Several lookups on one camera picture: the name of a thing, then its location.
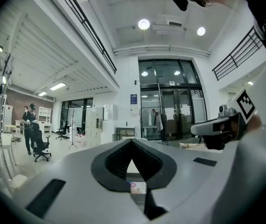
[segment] office chair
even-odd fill
[[[49,159],[46,155],[50,155],[50,157],[51,157],[52,156],[51,153],[47,153],[47,152],[43,152],[43,151],[45,151],[47,148],[49,148],[50,135],[48,135],[46,137],[47,142],[43,142],[42,132],[40,130],[40,126],[37,123],[31,124],[30,135],[34,141],[34,157],[37,155],[37,157],[35,158],[34,161],[37,162],[37,159],[42,156],[42,157],[46,158],[47,162],[49,162]]]
[[[64,127],[63,128],[60,127],[58,129],[58,131],[56,132],[57,134],[59,134],[59,136],[56,137],[56,139],[59,139],[60,138],[60,140],[61,140],[62,137],[67,133],[67,128],[68,128],[68,122],[66,121],[66,124],[64,125]]]

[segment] air vent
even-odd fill
[[[183,25],[181,23],[177,23],[177,22],[170,21],[169,22],[169,26],[176,26],[176,27],[180,27],[181,28]]]

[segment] round ceiling light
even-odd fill
[[[146,77],[147,75],[148,75],[148,73],[146,71],[141,74],[141,76],[143,76],[143,77]]]
[[[197,34],[198,35],[204,35],[205,34],[205,28],[198,28]]]
[[[138,26],[140,29],[142,30],[146,30],[150,27],[150,21],[148,21],[147,19],[141,19],[139,22],[138,22]]]

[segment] ceiling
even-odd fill
[[[0,69],[14,56],[11,83],[28,93],[61,97],[106,88],[84,63],[85,57],[33,0],[10,0],[0,11]],[[52,86],[64,88],[51,91]]]
[[[189,2],[187,11],[179,10],[172,0],[106,0],[114,21],[120,47],[163,44],[184,46],[209,51],[224,24],[229,20],[229,7],[237,9],[239,0],[222,4],[210,4],[203,8]],[[151,27],[145,32],[138,22],[146,18]],[[169,22],[180,23],[181,27]],[[204,27],[206,34],[197,35],[197,29]]]

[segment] sticker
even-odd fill
[[[130,182],[132,194],[146,194],[145,182]]]

